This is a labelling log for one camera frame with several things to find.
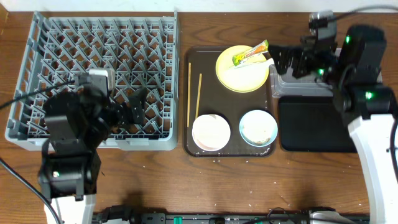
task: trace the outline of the gray dish rack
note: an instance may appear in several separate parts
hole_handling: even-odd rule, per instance
[[[114,129],[99,148],[128,151],[172,150],[177,145],[180,24],[174,17],[51,17],[33,15],[14,97],[44,89],[91,68],[113,68],[122,103],[146,87],[143,125]],[[67,85],[11,106],[6,139],[30,151],[41,150],[49,133],[42,105]]]

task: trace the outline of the small bowl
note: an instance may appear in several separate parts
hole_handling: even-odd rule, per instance
[[[242,117],[239,122],[239,132],[249,145],[264,147],[275,141],[278,135],[278,125],[268,112],[253,110]]]
[[[220,150],[227,145],[230,137],[231,128],[228,122],[217,114],[201,115],[193,122],[193,141],[203,150]]]

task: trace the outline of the brown tray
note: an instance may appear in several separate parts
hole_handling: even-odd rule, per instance
[[[227,89],[216,75],[218,56],[228,47],[194,47],[186,54],[184,77],[184,122],[183,147],[195,157],[265,157],[275,149],[276,142],[270,146],[254,147],[246,143],[239,133],[239,122],[251,110],[265,110],[272,114],[271,82],[250,93],[236,93]],[[188,64],[191,63],[191,93],[189,127],[187,127]],[[202,74],[198,116],[218,114],[227,120],[231,127],[231,138],[227,145],[215,152],[200,149],[192,138],[192,124],[197,107],[199,74]]]

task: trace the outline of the black tray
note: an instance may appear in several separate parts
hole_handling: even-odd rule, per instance
[[[279,139],[286,151],[356,152],[332,97],[283,96],[278,111]]]
[[[265,157],[275,149],[275,141],[266,147],[254,147],[246,143],[239,133],[239,122],[251,110],[264,110],[272,114],[270,78],[256,91],[236,93],[227,89],[216,75],[216,61],[227,47],[194,47],[186,54],[184,69],[184,122],[183,147],[195,157]],[[188,63],[191,63],[190,119],[187,127]],[[197,107],[199,74],[202,74],[198,116],[218,114],[231,127],[231,138],[227,145],[215,152],[200,149],[192,138],[192,124]]]

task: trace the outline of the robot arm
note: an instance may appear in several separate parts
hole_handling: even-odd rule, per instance
[[[43,105],[45,123],[51,133],[42,148],[39,184],[42,194],[64,223],[91,223],[96,181],[101,160],[96,152],[113,127],[128,128],[144,120],[147,90],[128,96],[126,103],[110,101],[115,76],[111,69],[91,69],[79,75],[81,93],[60,93]],[[55,153],[49,154],[52,146]],[[56,223],[45,206],[47,223]]]
[[[269,46],[275,67],[280,75],[292,67],[295,78],[315,73],[318,79],[332,86],[333,104],[348,127],[361,160],[371,223],[396,223],[398,177],[394,172],[395,146],[391,149],[391,137],[392,130],[396,130],[393,124],[398,117],[398,106],[394,92],[377,82],[386,48],[384,33],[366,25],[350,27],[340,56],[335,57],[333,13],[312,14],[309,27],[313,36],[302,38],[301,46]],[[329,214],[312,214],[317,215],[326,218]]]

